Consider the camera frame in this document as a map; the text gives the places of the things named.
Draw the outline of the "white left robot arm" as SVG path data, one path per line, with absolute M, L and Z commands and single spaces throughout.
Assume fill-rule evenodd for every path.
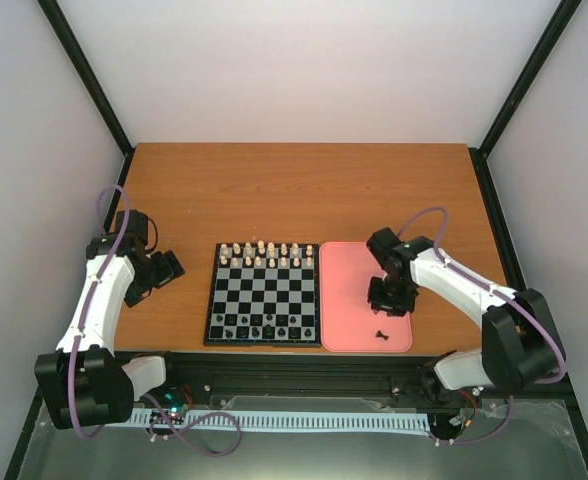
M 183 275 L 172 251 L 148 243 L 154 223 L 137 210 L 120 211 L 115 229 L 86 248 L 86 278 L 73 318 L 54 352 L 40 355 L 34 373 L 53 425 L 59 430 L 125 422 L 148 392 L 175 400 L 182 378 L 166 355 L 120 364 L 115 333 L 124 307 L 142 302 Z

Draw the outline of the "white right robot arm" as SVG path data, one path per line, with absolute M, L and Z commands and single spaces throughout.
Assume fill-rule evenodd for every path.
M 496 285 L 419 236 L 402 241 L 391 229 L 366 243 L 384 274 L 371 279 L 373 312 L 403 316 L 428 289 L 471 319 L 481 332 L 475 350 L 442 356 L 427 376 L 429 388 L 490 387 L 508 394 L 535 383 L 556 383 L 566 374 L 565 354 L 544 296 Z

